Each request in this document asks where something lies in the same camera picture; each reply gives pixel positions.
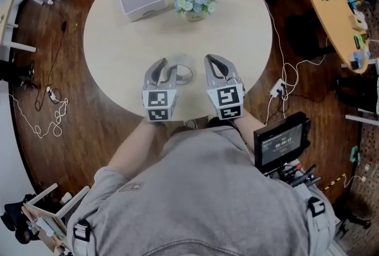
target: power strip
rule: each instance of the power strip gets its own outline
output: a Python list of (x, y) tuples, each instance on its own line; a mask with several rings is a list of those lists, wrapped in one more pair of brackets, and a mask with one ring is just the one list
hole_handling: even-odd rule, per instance
[(270, 95), (273, 98), (277, 98), (280, 92), (282, 95), (284, 94), (284, 81), (282, 79), (277, 80), (277, 83), (270, 90)]

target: strap buckle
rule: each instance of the strap buckle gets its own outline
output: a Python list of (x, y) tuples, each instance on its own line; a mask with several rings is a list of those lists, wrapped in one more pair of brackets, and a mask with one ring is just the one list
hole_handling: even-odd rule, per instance
[(80, 220), (73, 226), (73, 236), (82, 241), (89, 242), (89, 233), (91, 232), (91, 226), (86, 219)]
[(312, 212), (312, 217), (316, 217), (325, 212), (324, 202), (315, 196), (312, 196), (308, 199), (308, 208)]

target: round table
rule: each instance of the round table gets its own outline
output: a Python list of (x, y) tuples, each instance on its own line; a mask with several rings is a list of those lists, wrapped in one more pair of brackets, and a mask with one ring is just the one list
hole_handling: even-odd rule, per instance
[(271, 21), (263, 0), (220, 0), (213, 15), (187, 22), (169, 8), (130, 22), (120, 0), (95, 0), (84, 29), (85, 59), (102, 91), (128, 111), (144, 116), (142, 87), (147, 69), (163, 57), (186, 54), (196, 76), (177, 85), (173, 120), (214, 113), (207, 95), (204, 57), (215, 54), (233, 62), (246, 92), (262, 74), (271, 51)]

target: monitor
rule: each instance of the monitor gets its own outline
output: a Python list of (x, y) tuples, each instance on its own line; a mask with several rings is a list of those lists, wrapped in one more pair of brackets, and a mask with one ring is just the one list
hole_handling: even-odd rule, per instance
[(262, 173), (289, 163), (309, 146), (310, 120), (302, 112), (254, 132), (255, 166)]

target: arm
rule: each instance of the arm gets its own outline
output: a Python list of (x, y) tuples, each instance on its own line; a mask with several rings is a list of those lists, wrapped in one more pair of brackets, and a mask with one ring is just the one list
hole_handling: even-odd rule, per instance
[(145, 162), (157, 128), (143, 119), (117, 149), (108, 166), (131, 179)]
[(254, 152), (254, 131), (265, 127), (265, 125), (246, 110), (243, 112), (243, 117), (234, 119), (234, 123), (245, 142)]

